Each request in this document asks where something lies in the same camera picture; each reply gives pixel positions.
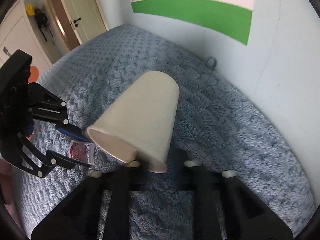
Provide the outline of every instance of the door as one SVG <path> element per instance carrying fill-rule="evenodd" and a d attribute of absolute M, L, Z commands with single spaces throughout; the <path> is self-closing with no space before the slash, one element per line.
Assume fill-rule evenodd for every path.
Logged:
<path fill-rule="evenodd" d="M 61 0 L 47 0 L 52 11 L 54 21 L 58 26 L 60 35 L 62 36 L 69 51 L 80 45 L 75 32 L 69 22 L 68 16 L 63 8 Z"/>
<path fill-rule="evenodd" d="M 61 0 L 80 43 L 106 31 L 95 0 Z"/>

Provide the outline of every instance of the door frame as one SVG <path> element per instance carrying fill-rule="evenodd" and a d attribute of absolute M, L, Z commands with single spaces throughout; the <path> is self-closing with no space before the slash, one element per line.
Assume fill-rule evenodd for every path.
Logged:
<path fill-rule="evenodd" d="M 52 19 L 54 21 L 54 30 L 56 31 L 56 33 L 58 33 L 58 37 L 59 37 L 59 40 L 61 41 L 61 43 L 63 44 L 63 47 L 64 49 L 66 50 L 66 52 L 69 52 L 71 51 L 67 41 L 66 41 L 66 38 L 64 37 L 63 33 L 61 32 L 60 28 L 59 28 L 59 25 L 58 25 L 58 22 L 56 21 L 56 18 L 57 15 L 55 13 L 55 10 L 54 8 L 52 7 L 52 4 L 51 4 L 51 0 L 44 0 L 45 2 L 45 6 L 48 8 L 48 14 L 49 14 L 49 17 L 50 19 Z"/>
<path fill-rule="evenodd" d="M 101 9 L 101 7 L 100 7 L 99 0 L 95 0 L 95 1 L 96 1 L 96 4 L 97 4 L 97 7 L 98 7 L 98 10 L 99 10 L 99 13 L 100 13 L 100 15 L 101 15 L 101 18 L 102 18 L 103 24 L 104 24 L 104 26 L 105 26 L 106 30 L 108 31 L 108 30 L 109 30 L 109 27 L 108 27 L 108 24 L 107 24 L 106 19 L 105 19 L 105 17 L 104 17 L 103 11 L 102 11 L 102 9 Z"/>

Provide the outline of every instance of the white wall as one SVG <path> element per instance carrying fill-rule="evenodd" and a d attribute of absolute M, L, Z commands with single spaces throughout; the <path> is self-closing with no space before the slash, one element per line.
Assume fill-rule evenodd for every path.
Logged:
<path fill-rule="evenodd" d="M 109 28 L 129 23 L 218 59 L 217 71 L 275 125 L 320 204 L 320 19 L 308 0 L 255 0 L 248 46 L 180 20 L 133 13 L 130 0 L 99 0 Z"/>
<path fill-rule="evenodd" d="M 54 22 L 52 19 L 50 19 L 49 13 L 48 13 L 48 8 L 47 8 L 47 4 L 45 0 L 24 0 L 24 3 L 27 5 L 29 3 L 36 5 L 39 9 L 41 9 L 47 16 L 47 18 L 49 19 L 49 23 L 50 23 L 50 30 L 53 34 L 53 37 L 51 37 L 50 33 L 47 33 L 44 31 L 45 36 L 51 40 L 51 42 L 53 42 L 54 46 L 56 46 L 56 48 L 58 49 L 59 53 L 64 56 L 65 54 L 68 53 L 68 50 L 66 49 L 66 47 L 62 44 L 61 40 L 58 37 L 58 33 L 55 31 L 54 28 Z"/>

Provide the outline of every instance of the wooden door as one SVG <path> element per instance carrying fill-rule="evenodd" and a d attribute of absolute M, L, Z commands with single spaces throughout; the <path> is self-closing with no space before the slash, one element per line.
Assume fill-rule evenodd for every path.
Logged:
<path fill-rule="evenodd" d="M 61 1 L 80 43 L 91 40 L 106 31 L 95 0 Z"/>
<path fill-rule="evenodd" d="M 27 14 L 23 0 L 18 0 L 0 25 L 0 59 L 4 63 L 17 49 L 32 56 L 32 65 L 41 76 L 51 62 L 38 42 Z"/>

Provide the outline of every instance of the pink package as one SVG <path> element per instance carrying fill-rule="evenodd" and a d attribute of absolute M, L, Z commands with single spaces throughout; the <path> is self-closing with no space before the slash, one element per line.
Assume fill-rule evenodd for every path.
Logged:
<path fill-rule="evenodd" d="M 94 148 L 94 143 L 72 140 L 69 146 L 69 157 L 74 160 L 92 164 Z"/>

